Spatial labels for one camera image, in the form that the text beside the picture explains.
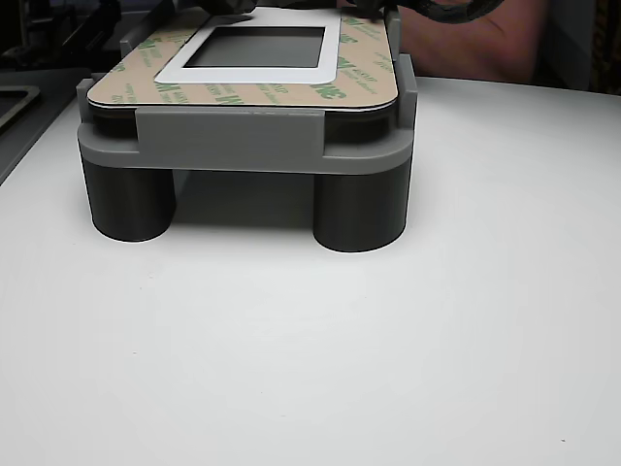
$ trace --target skin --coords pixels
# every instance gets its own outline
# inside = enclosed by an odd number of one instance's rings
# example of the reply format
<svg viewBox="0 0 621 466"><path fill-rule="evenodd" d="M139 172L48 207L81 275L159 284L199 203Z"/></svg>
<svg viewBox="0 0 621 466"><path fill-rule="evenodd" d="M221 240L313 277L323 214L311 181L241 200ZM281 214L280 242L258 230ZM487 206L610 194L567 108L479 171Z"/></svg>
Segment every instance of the skin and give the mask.
<svg viewBox="0 0 621 466"><path fill-rule="evenodd" d="M338 3L348 5L346 0ZM402 51L411 55L418 76L528 83L537 63L547 9L548 0L505 0L473 22L440 24L400 7Z"/></svg>

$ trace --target black object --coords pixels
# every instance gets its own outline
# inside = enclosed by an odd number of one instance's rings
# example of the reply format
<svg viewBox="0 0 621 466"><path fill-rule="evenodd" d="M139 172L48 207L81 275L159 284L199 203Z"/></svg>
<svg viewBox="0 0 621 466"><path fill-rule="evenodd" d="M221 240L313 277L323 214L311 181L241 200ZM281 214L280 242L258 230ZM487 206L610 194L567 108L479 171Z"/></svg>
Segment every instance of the black object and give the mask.
<svg viewBox="0 0 621 466"><path fill-rule="evenodd" d="M329 250L376 250L406 228L411 158L372 175L315 175L313 234Z"/></svg>
<svg viewBox="0 0 621 466"><path fill-rule="evenodd" d="M281 0L276 3L286 8L316 8L317 1L321 0ZM368 17L378 17L379 10L385 6L398 5L415 10L435 22L459 24L484 17L495 10L504 0L472 0L465 5L440 5L434 0L347 1ZM257 0L196 0L196 3L211 15L241 15L254 10Z"/></svg>
<svg viewBox="0 0 621 466"><path fill-rule="evenodd" d="M82 159L93 224L104 235L126 242L164 233L177 202L172 170L101 167Z"/></svg>
<svg viewBox="0 0 621 466"><path fill-rule="evenodd" d="M358 9L372 15L384 7L389 1L386 0L347 0ZM393 3L400 7L414 10L435 22L446 24L459 24L474 21L494 11L505 0L472 0L464 5L440 5L434 0L395 0Z"/></svg>

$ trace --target tan backing paper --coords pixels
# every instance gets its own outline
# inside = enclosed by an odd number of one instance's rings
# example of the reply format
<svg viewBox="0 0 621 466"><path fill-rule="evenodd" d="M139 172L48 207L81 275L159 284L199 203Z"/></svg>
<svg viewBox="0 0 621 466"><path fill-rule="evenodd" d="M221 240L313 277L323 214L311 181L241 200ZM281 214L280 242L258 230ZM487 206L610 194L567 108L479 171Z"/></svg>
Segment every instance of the tan backing paper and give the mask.
<svg viewBox="0 0 621 466"><path fill-rule="evenodd" d="M383 21L341 17L337 78L326 84L162 84L153 79L207 20L201 9L180 12L151 34L88 92L101 107L252 105L370 110L397 98Z"/></svg>

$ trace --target gray plastic holder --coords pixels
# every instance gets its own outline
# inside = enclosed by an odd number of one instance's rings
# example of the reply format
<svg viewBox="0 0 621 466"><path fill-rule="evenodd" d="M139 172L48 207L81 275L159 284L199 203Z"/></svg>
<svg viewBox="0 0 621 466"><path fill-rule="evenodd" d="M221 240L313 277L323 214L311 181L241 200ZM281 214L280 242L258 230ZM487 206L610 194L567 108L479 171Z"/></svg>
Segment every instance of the gray plastic holder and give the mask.
<svg viewBox="0 0 621 466"><path fill-rule="evenodd" d="M141 106L138 137L111 136L95 124L86 100L94 80L78 87L82 157L114 168L171 168L364 175L411 156L416 80L408 55L395 63L397 117L383 136L364 144L327 143L326 113L270 107Z"/></svg>
<svg viewBox="0 0 621 466"><path fill-rule="evenodd" d="M127 53L174 9L164 0L123 39ZM91 107L78 86L78 130L93 224L104 235L145 241L173 220L173 170L314 175L313 235L331 250L365 251L406 227L417 103L408 55L398 54L399 14L385 16L399 94L385 109L339 113L244 106Z"/></svg>

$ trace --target cylindrical foot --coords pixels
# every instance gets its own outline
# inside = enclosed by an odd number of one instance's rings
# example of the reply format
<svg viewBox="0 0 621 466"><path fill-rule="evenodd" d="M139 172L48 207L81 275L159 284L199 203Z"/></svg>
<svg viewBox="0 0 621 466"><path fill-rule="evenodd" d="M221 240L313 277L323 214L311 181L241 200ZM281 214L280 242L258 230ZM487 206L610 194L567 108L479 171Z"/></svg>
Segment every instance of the cylindrical foot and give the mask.
<svg viewBox="0 0 621 466"><path fill-rule="evenodd" d="M411 158L372 175L315 175L315 239L330 250L376 250L406 228Z"/></svg>
<svg viewBox="0 0 621 466"><path fill-rule="evenodd" d="M120 241L164 233L175 213L172 170L101 167L82 159L95 227Z"/></svg>

